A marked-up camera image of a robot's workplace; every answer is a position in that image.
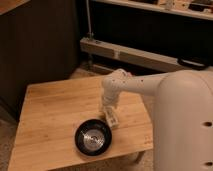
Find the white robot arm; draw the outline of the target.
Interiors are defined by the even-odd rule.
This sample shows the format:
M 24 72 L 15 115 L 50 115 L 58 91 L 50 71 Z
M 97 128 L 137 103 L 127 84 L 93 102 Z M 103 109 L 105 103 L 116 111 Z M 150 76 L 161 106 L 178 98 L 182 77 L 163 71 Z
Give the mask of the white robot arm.
M 102 81 L 102 106 L 122 92 L 155 97 L 152 116 L 154 171 L 213 171 L 213 72 L 179 70 L 132 76 L 123 69 Z

